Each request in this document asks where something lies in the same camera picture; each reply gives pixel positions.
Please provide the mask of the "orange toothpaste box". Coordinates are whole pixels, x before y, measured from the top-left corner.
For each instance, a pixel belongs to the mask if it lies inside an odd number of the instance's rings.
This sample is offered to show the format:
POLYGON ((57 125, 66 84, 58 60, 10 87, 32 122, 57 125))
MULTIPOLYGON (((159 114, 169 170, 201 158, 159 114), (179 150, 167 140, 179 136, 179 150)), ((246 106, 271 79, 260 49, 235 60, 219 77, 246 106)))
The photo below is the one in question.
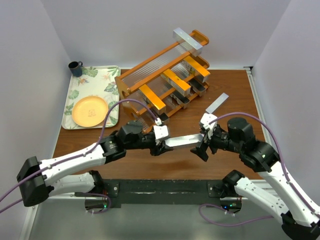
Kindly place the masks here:
POLYGON ((184 97, 190 94, 191 86, 180 77, 178 77, 172 70, 166 69, 161 73, 161 77, 184 97))
POLYGON ((166 104, 146 84, 142 85, 139 90, 158 114, 162 114, 166 110, 166 104))
POLYGON ((191 56, 185 57, 181 63, 184 65, 189 74, 194 75, 199 82, 205 83, 207 81, 210 72, 191 56))

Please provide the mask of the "silver R&O charcoal toothpaste box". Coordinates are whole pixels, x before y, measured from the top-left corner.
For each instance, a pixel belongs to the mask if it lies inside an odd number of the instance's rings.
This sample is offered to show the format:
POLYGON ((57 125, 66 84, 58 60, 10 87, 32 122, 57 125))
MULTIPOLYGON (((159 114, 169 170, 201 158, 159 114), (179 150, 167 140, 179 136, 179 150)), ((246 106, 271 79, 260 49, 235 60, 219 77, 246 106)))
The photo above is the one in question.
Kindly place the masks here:
POLYGON ((175 99, 175 101, 183 108, 183 109, 186 109, 189 104, 190 104, 190 100, 186 97, 186 96, 183 96, 181 93, 179 93, 178 91, 174 91, 172 94, 171 94, 171 97, 173 99, 175 99))

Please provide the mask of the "orange toothpaste box front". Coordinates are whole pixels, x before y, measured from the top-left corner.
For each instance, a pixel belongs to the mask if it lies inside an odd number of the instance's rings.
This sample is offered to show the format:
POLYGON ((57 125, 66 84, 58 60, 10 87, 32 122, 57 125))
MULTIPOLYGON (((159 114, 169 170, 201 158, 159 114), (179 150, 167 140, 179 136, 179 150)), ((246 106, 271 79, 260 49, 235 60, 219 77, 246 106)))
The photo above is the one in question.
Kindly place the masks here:
POLYGON ((207 81, 210 72, 191 56, 185 57, 181 63, 184 65, 189 74, 194 75, 199 82, 205 83, 207 81))

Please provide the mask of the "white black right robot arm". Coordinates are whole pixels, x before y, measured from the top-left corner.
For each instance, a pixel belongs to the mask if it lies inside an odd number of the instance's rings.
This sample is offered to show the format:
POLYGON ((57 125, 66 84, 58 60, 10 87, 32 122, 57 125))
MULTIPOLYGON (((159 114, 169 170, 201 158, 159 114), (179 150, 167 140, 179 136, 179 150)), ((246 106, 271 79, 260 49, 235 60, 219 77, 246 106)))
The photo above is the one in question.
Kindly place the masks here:
POLYGON ((316 240, 320 236, 320 207, 298 186, 280 158, 280 152, 269 143, 256 139, 251 124, 233 117, 223 130, 213 114, 200 120, 203 139, 191 152, 207 161, 206 153, 224 150, 239 155, 240 160, 258 173, 276 192, 272 195, 256 186, 237 170, 232 170, 215 189, 221 198, 245 197, 268 212, 292 240, 316 240))

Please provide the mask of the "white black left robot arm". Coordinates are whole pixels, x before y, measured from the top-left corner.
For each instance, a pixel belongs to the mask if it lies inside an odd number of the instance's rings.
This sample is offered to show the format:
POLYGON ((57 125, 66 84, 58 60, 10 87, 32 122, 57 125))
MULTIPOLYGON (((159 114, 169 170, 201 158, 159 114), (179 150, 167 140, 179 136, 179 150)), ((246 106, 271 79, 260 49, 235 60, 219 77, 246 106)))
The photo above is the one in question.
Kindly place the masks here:
POLYGON ((169 134, 161 134, 162 130, 167 131, 168 127, 155 125, 145 133, 139 122, 131 120, 87 148, 41 161, 36 156, 28 158, 16 177, 24 206, 33 207, 48 199, 54 182, 89 167, 119 160, 128 150, 148 149, 151 156, 172 151, 165 143, 169 134))

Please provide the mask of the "wooden three-tier shelf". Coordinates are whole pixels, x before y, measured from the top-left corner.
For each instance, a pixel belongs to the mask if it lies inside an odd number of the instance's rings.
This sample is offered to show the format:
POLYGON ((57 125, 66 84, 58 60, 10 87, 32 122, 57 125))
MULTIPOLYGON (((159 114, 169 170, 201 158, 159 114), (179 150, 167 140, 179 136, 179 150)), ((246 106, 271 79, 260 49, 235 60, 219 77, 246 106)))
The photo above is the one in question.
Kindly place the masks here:
MULTIPOLYGON (((203 47, 210 42, 209 38, 198 30, 193 30, 191 33, 188 33, 188 35, 203 47)), ((145 133, 152 130, 155 124, 153 115, 158 117, 157 114, 159 113, 156 112, 155 108, 148 102, 148 99, 142 94, 139 88, 142 85, 147 85, 165 103, 166 109, 164 113, 170 118, 183 108, 171 97, 171 94, 177 90, 161 77, 161 73, 170 69, 188 84, 192 79, 197 80, 194 75, 189 74, 182 64, 183 59, 187 56, 192 57, 208 70, 210 65, 201 55, 193 56, 175 40, 170 46, 115 78, 120 99, 130 99, 130 101, 123 104, 125 113, 132 120, 139 122, 145 133)), ((202 84, 207 91, 209 88, 208 82, 199 83, 202 84)), ((198 96, 191 87, 190 94, 186 97, 190 100, 190 105, 191 101, 201 96, 198 96)))

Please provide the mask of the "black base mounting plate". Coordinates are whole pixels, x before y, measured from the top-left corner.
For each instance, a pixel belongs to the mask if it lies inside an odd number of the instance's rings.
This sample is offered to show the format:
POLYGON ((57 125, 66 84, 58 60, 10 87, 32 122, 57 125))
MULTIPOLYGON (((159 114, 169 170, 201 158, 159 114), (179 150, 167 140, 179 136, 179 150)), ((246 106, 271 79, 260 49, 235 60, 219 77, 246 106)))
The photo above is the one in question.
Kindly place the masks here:
POLYGON ((92 191, 108 196, 112 208, 124 204, 213 204, 237 213, 243 205, 242 197, 223 191, 221 180, 104 179, 92 191))

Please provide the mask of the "orange plate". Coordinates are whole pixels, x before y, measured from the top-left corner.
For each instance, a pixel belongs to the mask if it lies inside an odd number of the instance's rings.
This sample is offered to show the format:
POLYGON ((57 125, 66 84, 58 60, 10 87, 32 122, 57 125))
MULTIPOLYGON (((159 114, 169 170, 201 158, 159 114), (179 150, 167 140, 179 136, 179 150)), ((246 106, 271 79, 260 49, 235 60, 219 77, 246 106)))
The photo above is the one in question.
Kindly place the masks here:
POLYGON ((71 117, 80 127, 91 128, 104 121, 108 110, 108 104, 103 98, 87 96, 74 105, 71 117))

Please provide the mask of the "floral serving tray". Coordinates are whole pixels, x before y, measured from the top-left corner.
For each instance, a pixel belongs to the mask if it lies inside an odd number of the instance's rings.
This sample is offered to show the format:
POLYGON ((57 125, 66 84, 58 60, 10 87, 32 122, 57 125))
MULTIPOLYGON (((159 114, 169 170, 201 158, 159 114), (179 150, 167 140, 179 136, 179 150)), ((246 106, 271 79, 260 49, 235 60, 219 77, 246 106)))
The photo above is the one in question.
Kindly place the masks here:
POLYGON ((71 76, 62 117, 62 127, 66 130, 79 130, 72 117, 73 110, 81 99, 97 96, 104 99, 108 107, 120 100, 120 94, 115 77, 121 75, 121 69, 116 65, 86 66, 82 68, 82 76, 71 76))

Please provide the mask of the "dark blue mug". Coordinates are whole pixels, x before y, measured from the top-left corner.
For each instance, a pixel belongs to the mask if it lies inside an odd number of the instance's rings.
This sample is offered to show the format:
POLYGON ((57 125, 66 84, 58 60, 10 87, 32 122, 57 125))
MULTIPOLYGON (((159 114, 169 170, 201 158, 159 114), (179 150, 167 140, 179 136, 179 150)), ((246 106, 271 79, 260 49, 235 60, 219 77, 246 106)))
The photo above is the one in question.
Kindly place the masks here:
POLYGON ((74 77, 82 76, 83 74, 82 67, 83 67, 82 61, 72 61, 68 64, 68 68, 74 77))

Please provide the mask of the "aluminium table edge rail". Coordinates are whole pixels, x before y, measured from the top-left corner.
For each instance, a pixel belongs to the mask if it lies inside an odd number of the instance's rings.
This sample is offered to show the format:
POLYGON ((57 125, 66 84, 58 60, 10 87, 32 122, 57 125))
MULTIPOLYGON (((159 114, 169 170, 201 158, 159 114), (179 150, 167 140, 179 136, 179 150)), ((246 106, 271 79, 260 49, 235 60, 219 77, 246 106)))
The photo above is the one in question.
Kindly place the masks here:
MULTIPOLYGON (((244 67, 243 69, 246 71, 246 74, 248 77, 248 81, 249 81, 250 88, 252 91, 253 99, 255 102, 256 109, 257 109, 258 118, 265 124, 266 120, 265 120, 265 116, 264 116, 264 113, 262 110, 260 98, 258 96, 256 83, 255 83, 254 76, 252 73, 252 68, 251 67, 244 67)), ((263 124, 261 124, 261 128, 262 128, 262 132, 263 132, 263 136, 264 136, 265 141, 268 144, 270 144, 276 150, 276 152, 278 152, 278 149, 275 145, 275 142, 274 142, 273 137, 271 136, 270 132, 265 128, 265 126, 263 124)))

